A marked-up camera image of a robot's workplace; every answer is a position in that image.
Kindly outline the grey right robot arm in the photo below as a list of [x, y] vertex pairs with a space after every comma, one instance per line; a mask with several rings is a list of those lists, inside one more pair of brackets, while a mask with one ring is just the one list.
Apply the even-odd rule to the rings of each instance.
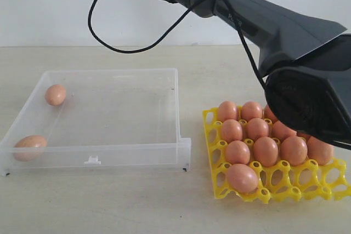
[[202, 18], [217, 16], [243, 45], [274, 115], [289, 128], [350, 149], [350, 34], [341, 24], [266, 0], [163, 0]]

